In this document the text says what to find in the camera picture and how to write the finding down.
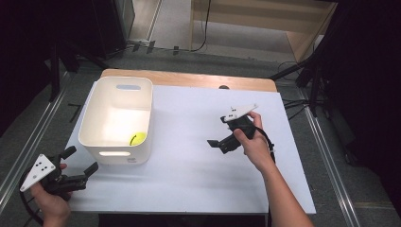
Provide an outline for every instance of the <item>person's left hand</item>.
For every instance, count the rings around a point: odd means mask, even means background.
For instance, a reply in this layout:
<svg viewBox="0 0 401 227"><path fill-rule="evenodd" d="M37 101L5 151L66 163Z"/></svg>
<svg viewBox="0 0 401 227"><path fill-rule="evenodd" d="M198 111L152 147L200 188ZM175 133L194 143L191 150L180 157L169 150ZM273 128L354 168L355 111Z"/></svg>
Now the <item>person's left hand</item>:
<svg viewBox="0 0 401 227"><path fill-rule="evenodd" d="M61 164L60 168L65 169L67 165ZM71 213L67 201L47 193L41 183L33 184L30 187L30 193L44 213L44 226L65 226Z"/></svg>

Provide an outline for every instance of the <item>tennis ball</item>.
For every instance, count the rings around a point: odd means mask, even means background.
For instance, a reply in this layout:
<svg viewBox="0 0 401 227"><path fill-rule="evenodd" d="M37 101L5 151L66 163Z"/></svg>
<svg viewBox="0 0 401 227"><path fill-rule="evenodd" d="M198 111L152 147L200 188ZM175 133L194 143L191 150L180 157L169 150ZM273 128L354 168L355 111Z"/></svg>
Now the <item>tennis ball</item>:
<svg viewBox="0 0 401 227"><path fill-rule="evenodd" d="M147 138L147 134L144 132L136 132L130 140L130 146L136 146L144 142L144 140Z"/></svg>

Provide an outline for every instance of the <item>human arm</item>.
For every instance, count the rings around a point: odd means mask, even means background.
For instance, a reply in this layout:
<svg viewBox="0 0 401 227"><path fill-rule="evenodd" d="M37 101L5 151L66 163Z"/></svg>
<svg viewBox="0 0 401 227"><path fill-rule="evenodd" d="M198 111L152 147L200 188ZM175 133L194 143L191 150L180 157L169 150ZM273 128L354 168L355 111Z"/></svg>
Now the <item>human arm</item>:
<svg viewBox="0 0 401 227"><path fill-rule="evenodd" d="M260 114L250 112L249 116L253 119L253 124L262 129ZM266 138L256 131L250 140L240 129L235 130L234 135L244 147L244 153L263 176L274 226L313 226L271 159Z"/></svg>
<svg viewBox="0 0 401 227"><path fill-rule="evenodd" d="M66 164L61 164L61 169L66 167ZM30 193L44 213L44 227L66 226L68 217L71 213L68 202L59 196L47 193L41 183L33 184L30 187Z"/></svg>

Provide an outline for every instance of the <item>white tabletop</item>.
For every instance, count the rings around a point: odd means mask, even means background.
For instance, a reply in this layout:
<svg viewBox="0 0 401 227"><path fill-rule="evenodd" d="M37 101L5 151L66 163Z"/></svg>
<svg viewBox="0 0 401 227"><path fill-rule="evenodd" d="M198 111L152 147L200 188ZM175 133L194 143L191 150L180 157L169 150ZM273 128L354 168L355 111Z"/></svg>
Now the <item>white tabletop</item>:
<svg viewBox="0 0 401 227"><path fill-rule="evenodd" d="M99 165L87 188L74 192L71 209L146 214L268 213L262 176L243 154L243 148L222 154L206 142L231 134L219 119L231 106L254 103L275 145L280 171L304 210L315 214L280 94L174 86L153 87L148 161L139 166ZM67 175L82 174L95 161L78 142L85 107L67 145L78 150L65 160Z"/></svg>

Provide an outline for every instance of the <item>human hand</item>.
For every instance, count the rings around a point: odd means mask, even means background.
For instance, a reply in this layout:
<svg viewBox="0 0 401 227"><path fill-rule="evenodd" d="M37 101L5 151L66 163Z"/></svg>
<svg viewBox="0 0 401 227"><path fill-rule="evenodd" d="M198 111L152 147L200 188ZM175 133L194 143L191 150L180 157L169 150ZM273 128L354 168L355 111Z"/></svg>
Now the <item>human hand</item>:
<svg viewBox="0 0 401 227"><path fill-rule="evenodd" d="M263 130L262 117L259 113L250 112L248 116L253 119L253 124L257 128ZM267 165L273 165L267 140L259 131L254 133L251 140L248 139L241 129L234 130L234 136L244 147L244 153L259 171L263 173Z"/></svg>
<svg viewBox="0 0 401 227"><path fill-rule="evenodd" d="M65 169L67 165L61 164L60 168ZM68 202L59 196L47 193L41 183L33 184L30 193L44 213L44 226L65 226L71 213Z"/></svg>

